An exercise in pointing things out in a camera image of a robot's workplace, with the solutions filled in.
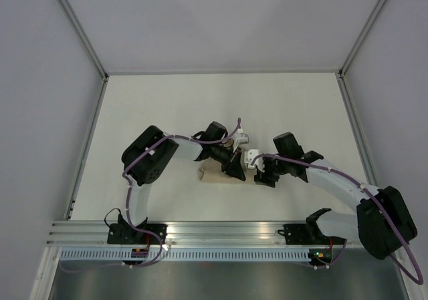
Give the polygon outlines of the beige cloth napkin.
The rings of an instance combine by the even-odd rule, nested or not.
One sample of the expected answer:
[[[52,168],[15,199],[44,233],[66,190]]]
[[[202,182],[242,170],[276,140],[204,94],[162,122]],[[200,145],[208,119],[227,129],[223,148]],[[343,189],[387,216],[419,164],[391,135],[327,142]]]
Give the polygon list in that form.
[[[221,171],[221,164],[215,160],[208,159],[201,163],[199,169],[199,180],[211,184],[241,184],[243,181],[228,176]]]

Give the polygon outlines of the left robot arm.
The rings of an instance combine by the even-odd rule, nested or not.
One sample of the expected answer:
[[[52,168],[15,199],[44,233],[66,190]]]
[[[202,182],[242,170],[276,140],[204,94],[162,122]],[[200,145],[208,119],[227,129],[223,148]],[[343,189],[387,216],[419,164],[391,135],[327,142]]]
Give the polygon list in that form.
[[[148,198],[153,183],[160,178],[173,158],[194,162],[213,160],[218,173],[234,180],[246,181],[242,146],[249,136],[241,121],[232,132],[219,122],[211,122],[206,130],[193,136],[167,134],[149,126],[122,154],[122,177],[128,182],[125,205],[118,210],[118,220],[109,224],[109,239],[138,244],[156,232],[148,228]]]

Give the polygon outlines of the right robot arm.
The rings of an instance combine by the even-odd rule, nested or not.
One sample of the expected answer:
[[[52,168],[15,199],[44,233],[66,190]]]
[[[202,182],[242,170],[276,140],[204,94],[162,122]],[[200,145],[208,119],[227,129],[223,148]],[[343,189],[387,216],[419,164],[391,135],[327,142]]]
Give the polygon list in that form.
[[[274,138],[276,154],[258,150],[245,153],[245,164],[254,169],[257,184],[275,187],[289,174],[321,188],[344,203],[352,214],[321,208],[306,217],[305,234],[321,244],[327,239],[360,243],[370,255],[383,260],[417,236],[417,228],[401,193],[394,187],[361,183],[329,163],[323,155],[305,152],[292,133]]]

